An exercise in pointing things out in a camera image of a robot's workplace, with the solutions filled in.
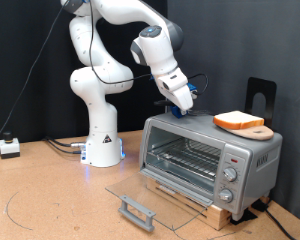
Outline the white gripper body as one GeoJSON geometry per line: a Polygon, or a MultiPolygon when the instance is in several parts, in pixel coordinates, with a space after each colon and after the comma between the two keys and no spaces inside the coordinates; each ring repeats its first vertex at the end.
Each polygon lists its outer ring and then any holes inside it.
{"type": "Polygon", "coordinates": [[[186,111],[193,107],[188,79],[179,68],[169,74],[156,76],[155,81],[160,93],[181,110],[186,111]]]}

